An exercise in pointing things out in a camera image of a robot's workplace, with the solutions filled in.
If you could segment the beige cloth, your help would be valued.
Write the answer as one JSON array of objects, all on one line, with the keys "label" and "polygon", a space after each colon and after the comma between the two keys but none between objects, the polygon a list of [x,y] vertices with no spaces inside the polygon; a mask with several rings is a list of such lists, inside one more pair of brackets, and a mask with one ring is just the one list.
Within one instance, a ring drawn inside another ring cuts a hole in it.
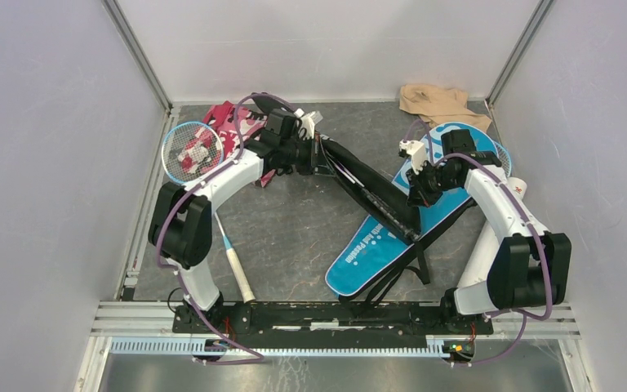
[{"label": "beige cloth", "polygon": [[468,109],[469,93],[457,88],[431,84],[406,84],[399,90],[399,108],[419,116],[431,127],[444,123],[465,123],[487,131],[492,120]]}]

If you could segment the pink camouflage cloth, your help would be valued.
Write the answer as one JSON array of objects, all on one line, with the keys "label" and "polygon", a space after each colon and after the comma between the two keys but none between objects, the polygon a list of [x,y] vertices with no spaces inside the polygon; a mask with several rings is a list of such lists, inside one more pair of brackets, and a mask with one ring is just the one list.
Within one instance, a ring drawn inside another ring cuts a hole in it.
[{"label": "pink camouflage cloth", "polygon": [[239,111],[234,109],[235,105],[229,101],[213,105],[201,121],[218,133],[225,143],[228,157],[239,146],[238,134],[242,134],[242,138],[247,140],[265,125],[267,119],[265,114],[246,107],[241,107]]}]

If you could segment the black Crossway racket cover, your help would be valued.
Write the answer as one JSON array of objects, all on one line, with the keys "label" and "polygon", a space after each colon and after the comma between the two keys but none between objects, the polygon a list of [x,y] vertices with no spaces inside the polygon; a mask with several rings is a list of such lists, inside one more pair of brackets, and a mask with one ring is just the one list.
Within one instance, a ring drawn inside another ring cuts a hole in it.
[{"label": "black Crossway racket cover", "polygon": [[[258,96],[254,99],[258,109],[267,116],[265,125],[256,132],[258,138],[250,139],[245,148],[264,160],[264,172],[275,170],[279,176],[288,175],[283,166],[281,148],[289,140],[298,137],[300,120],[294,110],[273,97]],[[340,187],[366,212],[379,221],[405,244],[420,240],[421,221],[418,207],[407,205],[407,196],[390,180],[367,165],[337,141],[315,132],[313,138],[323,138],[328,157],[336,166],[338,176],[331,176]]]}]

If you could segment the blue frame badminton racket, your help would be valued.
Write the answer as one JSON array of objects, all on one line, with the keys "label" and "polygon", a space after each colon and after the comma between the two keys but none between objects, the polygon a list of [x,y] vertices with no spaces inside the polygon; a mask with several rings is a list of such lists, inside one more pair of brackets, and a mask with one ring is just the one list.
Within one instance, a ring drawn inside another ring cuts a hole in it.
[{"label": "blue frame badminton racket", "polygon": [[[172,128],[162,143],[162,166],[168,178],[178,185],[191,185],[196,180],[205,180],[207,174],[226,164],[227,157],[223,140],[215,130],[202,122],[184,122]],[[211,217],[222,235],[243,301],[252,302],[256,298],[238,255],[219,216],[214,212]]]}]

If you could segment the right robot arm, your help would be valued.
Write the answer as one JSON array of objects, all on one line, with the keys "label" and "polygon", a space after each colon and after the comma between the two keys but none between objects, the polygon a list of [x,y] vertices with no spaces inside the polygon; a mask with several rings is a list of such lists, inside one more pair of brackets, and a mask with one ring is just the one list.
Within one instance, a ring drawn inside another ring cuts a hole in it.
[{"label": "right robot arm", "polygon": [[442,157],[432,161],[431,144],[402,140],[399,153],[407,171],[411,206],[434,205],[442,194],[462,188],[481,208],[498,249],[486,278],[451,289],[438,314],[441,327],[462,332],[472,315],[489,317],[515,311],[544,321],[565,296],[571,241],[541,224],[509,186],[498,153],[479,151],[467,129],[442,134]]}]

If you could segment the blue Sport racket cover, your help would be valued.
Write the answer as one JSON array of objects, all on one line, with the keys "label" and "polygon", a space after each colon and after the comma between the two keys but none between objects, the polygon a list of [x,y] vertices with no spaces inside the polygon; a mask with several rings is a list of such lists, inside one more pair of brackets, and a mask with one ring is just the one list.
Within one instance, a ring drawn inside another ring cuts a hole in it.
[{"label": "blue Sport racket cover", "polygon": [[[497,153],[493,139],[484,131],[462,122],[446,122],[434,127],[428,136],[420,139],[426,151],[433,154],[434,162],[443,156],[441,136],[460,129],[469,131],[476,150]],[[464,189],[452,189],[444,193],[432,207],[421,207],[422,246],[428,247],[433,243],[473,205],[473,199]],[[377,282],[383,273],[394,266],[414,259],[415,252],[411,246],[396,238],[375,218],[368,216],[329,267],[325,281],[338,297],[352,297]]]}]

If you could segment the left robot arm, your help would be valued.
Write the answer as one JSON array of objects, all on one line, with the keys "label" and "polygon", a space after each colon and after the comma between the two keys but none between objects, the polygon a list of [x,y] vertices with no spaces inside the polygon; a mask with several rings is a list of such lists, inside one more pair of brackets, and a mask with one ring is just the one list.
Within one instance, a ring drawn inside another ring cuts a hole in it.
[{"label": "left robot arm", "polygon": [[167,135],[169,147],[179,151],[173,162],[163,164],[170,181],[158,194],[148,238],[159,266],[177,275],[185,301],[194,308],[192,320],[203,332],[215,332],[224,322],[216,305],[222,295],[205,261],[216,211],[269,172],[313,173],[315,127],[321,120],[317,111],[273,109],[252,135],[238,135],[231,153],[203,122],[180,124]]}]

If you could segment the racket under blue cover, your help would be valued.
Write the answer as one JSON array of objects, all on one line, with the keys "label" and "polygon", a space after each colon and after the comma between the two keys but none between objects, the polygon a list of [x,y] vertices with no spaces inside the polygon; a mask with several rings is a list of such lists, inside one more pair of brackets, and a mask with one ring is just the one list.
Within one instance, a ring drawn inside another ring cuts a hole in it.
[{"label": "racket under blue cover", "polygon": [[510,177],[513,170],[512,159],[510,157],[509,151],[499,142],[492,141],[493,145],[496,148],[498,158],[501,161],[502,168],[507,177]]}]

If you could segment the white shuttlecock tube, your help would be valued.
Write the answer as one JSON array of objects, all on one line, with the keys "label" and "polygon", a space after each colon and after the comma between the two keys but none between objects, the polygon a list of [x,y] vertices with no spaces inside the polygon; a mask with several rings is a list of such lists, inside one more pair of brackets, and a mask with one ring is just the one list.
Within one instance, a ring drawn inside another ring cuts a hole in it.
[{"label": "white shuttlecock tube", "polygon": [[[527,183],[524,180],[511,176],[507,179],[507,186],[518,201],[523,200],[527,190]],[[485,282],[499,246],[500,240],[497,238],[494,229],[487,219],[457,287],[469,287],[480,282]]]}]

